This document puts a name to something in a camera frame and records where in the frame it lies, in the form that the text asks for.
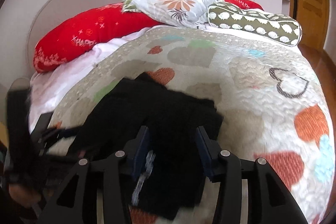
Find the red pillow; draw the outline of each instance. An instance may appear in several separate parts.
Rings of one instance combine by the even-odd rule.
[[[225,0],[225,2],[230,2],[237,5],[240,9],[260,9],[264,10],[258,3],[251,0]]]
[[[97,43],[162,24],[144,13],[122,13],[122,5],[109,4],[82,12],[48,32],[35,47],[33,63],[36,71],[54,70]]]

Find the folded black garment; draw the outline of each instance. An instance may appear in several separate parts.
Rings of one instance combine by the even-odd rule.
[[[134,139],[142,125],[148,126],[156,158],[138,207],[172,220],[180,207],[194,207],[201,200],[205,177],[194,143],[196,128],[204,126],[215,140],[222,120],[213,101],[168,90],[143,73],[135,80],[122,79],[104,96],[68,154],[98,149],[94,158],[104,159]],[[125,191],[129,201],[133,189],[134,184]]]

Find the wooden floor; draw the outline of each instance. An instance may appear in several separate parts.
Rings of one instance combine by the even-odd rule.
[[[325,52],[319,52],[306,45],[299,45],[302,55],[308,60],[320,80],[328,104],[336,140],[336,66]],[[328,209],[336,202],[336,180],[331,192]]]

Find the headboard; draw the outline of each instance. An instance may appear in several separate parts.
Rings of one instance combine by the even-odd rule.
[[[28,35],[27,55],[32,74],[35,46],[49,31],[63,21],[86,10],[122,0],[49,0],[36,15]]]

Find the white pillow with orange flower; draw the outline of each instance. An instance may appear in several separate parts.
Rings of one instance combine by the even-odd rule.
[[[204,29],[208,6],[223,0],[126,0],[123,12],[143,12],[176,27]]]

